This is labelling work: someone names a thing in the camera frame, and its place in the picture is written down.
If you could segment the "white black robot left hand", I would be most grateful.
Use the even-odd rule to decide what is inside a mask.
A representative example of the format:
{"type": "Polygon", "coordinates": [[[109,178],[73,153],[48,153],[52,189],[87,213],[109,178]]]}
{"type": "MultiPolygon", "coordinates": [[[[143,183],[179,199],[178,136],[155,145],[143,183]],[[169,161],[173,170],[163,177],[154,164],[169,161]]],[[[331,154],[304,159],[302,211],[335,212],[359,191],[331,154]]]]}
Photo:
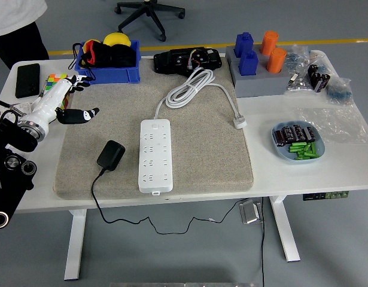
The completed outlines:
{"type": "Polygon", "coordinates": [[[90,85],[92,78],[84,75],[73,75],[59,80],[37,103],[33,111],[22,117],[20,126],[38,133],[38,137],[48,134],[48,125],[54,120],[62,124],[83,124],[95,117],[99,108],[91,110],[62,109],[62,102],[67,94],[82,91],[90,85]]]}

